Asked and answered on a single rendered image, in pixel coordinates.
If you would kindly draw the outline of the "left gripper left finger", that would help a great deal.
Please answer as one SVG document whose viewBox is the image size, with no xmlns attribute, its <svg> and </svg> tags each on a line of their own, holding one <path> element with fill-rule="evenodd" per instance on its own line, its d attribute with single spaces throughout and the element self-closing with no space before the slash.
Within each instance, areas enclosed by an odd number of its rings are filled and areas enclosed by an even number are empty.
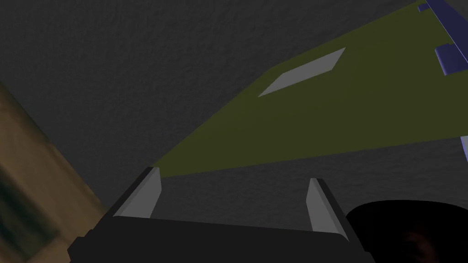
<svg viewBox="0 0 468 263">
<path fill-rule="evenodd" d="M 160 169 L 147 167 L 105 213 L 104 218 L 150 218 L 161 190 Z"/>
</svg>

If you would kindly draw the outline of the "blue-violet frame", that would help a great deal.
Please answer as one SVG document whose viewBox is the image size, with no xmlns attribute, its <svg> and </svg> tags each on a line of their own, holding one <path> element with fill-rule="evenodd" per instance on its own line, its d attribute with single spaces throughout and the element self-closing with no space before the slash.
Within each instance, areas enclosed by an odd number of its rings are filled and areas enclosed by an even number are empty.
<svg viewBox="0 0 468 263">
<path fill-rule="evenodd" d="M 445 75 L 468 70 L 468 20 L 457 13 L 445 0 L 424 0 L 418 12 L 430 9 L 452 40 L 435 48 Z"/>
</svg>

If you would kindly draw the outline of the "black round shape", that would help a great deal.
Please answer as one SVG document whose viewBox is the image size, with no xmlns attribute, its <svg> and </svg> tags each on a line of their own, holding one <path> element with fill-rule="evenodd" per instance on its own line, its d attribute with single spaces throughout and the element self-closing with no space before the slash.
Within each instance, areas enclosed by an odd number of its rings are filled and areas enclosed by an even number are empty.
<svg viewBox="0 0 468 263">
<path fill-rule="evenodd" d="M 468 263 L 468 210 L 434 201 L 384 200 L 346 215 L 375 263 Z"/>
</svg>

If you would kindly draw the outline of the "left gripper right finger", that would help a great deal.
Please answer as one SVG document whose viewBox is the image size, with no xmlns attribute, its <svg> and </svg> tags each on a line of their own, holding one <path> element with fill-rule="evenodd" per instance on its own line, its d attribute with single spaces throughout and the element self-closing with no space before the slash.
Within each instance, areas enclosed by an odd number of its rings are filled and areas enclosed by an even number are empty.
<svg viewBox="0 0 468 263">
<path fill-rule="evenodd" d="M 349 240 L 345 215 L 322 178 L 311 178 L 306 206 L 313 231 L 335 233 Z"/>
</svg>

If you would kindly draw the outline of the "grey flat plate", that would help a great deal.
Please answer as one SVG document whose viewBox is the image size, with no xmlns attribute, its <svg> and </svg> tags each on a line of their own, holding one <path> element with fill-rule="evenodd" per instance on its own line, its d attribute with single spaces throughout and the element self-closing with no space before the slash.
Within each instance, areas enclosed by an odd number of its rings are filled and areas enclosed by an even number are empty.
<svg viewBox="0 0 468 263">
<path fill-rule="evenodd" d="M 276 78 L 271 85 L 265 89 L 258 97 L 270 94 L 280 89 L 289 87 L 301 81 L 313 78 L 320 74 L 331 71 L 337 61 L 345 51 L 345 47 L 308 62 L 299 67 L 293 68 Z"/>
</svg>

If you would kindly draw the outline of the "olive green flat panel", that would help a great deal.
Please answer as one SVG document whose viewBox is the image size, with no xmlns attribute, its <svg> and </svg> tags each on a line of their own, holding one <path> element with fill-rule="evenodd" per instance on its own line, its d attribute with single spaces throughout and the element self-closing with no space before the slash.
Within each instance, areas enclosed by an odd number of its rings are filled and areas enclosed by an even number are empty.
<svg viewBox="0 0 468 263">
<path fill-rule="evenodd" d="M 269 69 L 154 166 L 169 177 L 468 135 L 468 70 L 443 73 L 435 48 L 451 39 L 422 3 Z M 331 71 L 258 97 L 344 47 Z"/>
</svg>

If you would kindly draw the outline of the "tan wooden furniture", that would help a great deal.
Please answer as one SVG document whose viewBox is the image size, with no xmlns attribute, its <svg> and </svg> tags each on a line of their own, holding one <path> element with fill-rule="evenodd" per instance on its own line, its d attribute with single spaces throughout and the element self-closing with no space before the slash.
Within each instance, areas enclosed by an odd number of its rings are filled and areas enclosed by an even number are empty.
<svg viewBox="0 0 468 263">
<path fill-rule="evenodd" d="M 0 263 L 69 263 L 105 209 L 0 82 Z"/>
</svg>

